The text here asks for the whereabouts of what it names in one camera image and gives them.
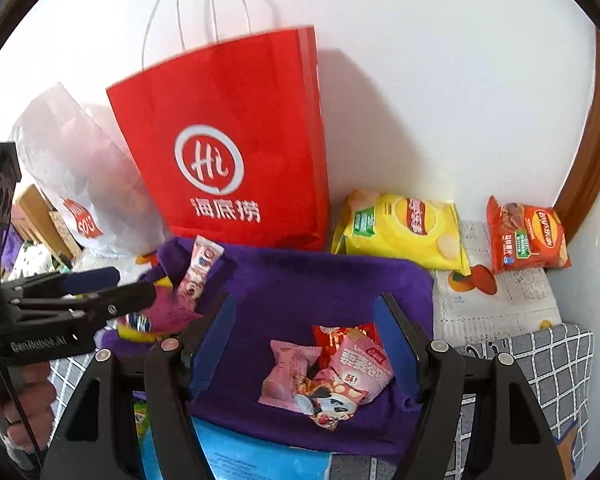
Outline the person's left hand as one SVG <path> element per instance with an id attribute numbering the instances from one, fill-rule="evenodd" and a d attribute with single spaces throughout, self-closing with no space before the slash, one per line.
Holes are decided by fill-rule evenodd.
<path id="1" fill-rule="evenodd" d="M 38 448 L 46 447 L 54 424 L 52 404 L 56 399 L 56 389 L 48 380 L 50 363 L 36 363 L 23 367 L 22 376 L 27 387 L 20 391 L 19 402 L 27 415 Z M 27 453 L 34 452 L 33 443 L 27 429 L 12 401 L 0 404 L 0 416 L 8 421 L 6 438 L 15 447 Z"/>

